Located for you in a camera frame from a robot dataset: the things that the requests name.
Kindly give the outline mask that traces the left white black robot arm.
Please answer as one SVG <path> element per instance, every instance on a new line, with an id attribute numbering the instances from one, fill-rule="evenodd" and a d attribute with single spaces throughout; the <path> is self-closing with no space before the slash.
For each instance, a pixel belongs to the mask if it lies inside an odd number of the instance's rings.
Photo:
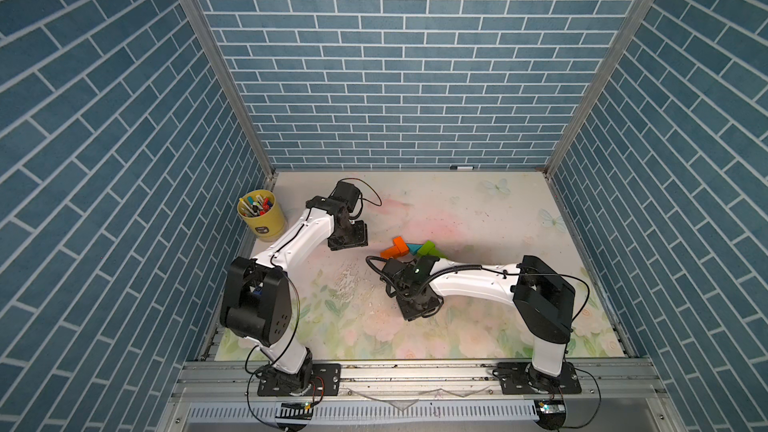
<path id="1" fill-rule="evenodd" d="M 251 374 L 279 395 L 299 395 L 313 383 L 311 351 L 296 338 L 299 321 L 292 312 L 300 306 L 292 300 L 299 293 L 288 272 L 322 243 L 332 251 L 367 245 L 362 209 L 362 192 L 342 179 L 329 196 L 308 200 L 299 220 L 274 244 L 229 267 L 219 322 L 268 359 Z"/>

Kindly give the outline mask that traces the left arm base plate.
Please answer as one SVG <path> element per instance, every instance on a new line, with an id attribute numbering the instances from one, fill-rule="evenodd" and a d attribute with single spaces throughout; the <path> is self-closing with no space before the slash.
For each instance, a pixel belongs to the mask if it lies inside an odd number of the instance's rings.
<path id="1" fill-rule="evenodd" d="M 275 368 L 265 372 L 258 382 L 259 397 L 315 395 L 337 396 L 341 365 L 339 363 L 303 364 L 297 373 L 288 374 Z"/>

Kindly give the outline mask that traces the teal triangle block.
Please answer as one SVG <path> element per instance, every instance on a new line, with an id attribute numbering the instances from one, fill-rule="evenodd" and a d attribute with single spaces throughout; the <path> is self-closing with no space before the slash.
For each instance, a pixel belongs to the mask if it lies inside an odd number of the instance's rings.
<path id="1" fill-rule="evenodd" d="M 416 255 L 419 249 L 422 247 L 421 244 L 411 244 L 411 243 L 408 243 L 407 246 L 411 255 Z"/>

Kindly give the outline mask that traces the orange block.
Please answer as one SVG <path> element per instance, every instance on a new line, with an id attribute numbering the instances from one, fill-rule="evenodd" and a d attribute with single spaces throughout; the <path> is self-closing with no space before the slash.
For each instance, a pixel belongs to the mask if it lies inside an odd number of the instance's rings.
<path id="1" fill-rule="evenodd" d="M 397 259 L 403 257 L 409 252 L 408 248 L 402 249 L 398 246 L 392 246 L 380 253 L 380 257 L 383 259 Z"/>
<path id="2" fill-rule="evenodd" d="M 393 247 L 396 249 L 398 255 L 403 256 L 410 253 L 410 248 L 404 239 L 400 236 L 393 239 Z"/>

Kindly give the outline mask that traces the green block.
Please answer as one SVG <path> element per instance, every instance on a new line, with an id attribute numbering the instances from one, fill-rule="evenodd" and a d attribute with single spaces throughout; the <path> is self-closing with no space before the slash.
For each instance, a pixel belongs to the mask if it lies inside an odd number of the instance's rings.
<path id="1" fill-rule="evenodd" d="M 438 257 L 438 258 L 445 258 L 446 255 L 441 252 L 436 244 L 430 240 L 426 241 L 416 252 L 418 256 L 430 256 L 430 257 Z"/>

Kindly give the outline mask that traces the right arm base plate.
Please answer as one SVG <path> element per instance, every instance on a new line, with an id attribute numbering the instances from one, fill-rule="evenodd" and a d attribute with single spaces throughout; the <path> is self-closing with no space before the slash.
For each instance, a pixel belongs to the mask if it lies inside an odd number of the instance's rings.
<path id="1" fill-rule="evenodd" d="M 492 371 L 499 381 L 504 395 L 578 395 L 582 393 L 575 367 L 570 362 L 562 364 L 558 376 L 550 376 L 536 370 L 531 362 L 500 362 Z"/>

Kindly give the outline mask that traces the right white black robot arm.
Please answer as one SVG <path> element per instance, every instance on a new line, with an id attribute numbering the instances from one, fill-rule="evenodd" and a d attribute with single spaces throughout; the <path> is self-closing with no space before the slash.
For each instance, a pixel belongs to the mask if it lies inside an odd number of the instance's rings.
<path id="1" fill-rule="evenodd" d="M 525 255 L 517 264 L 464 264 L 435 256 L 408 262 L 368 256 L 368 267 L 397 301 L 403 318 L 413 321 L 437 314 L 450 296 L 489 300 L 515 308 L 532 334 L 531 363 L 518 373 L 516 387 L 555 395 L 581 391 L 566 364 L 576 290 L 568 278 L 543 260 Z"/>

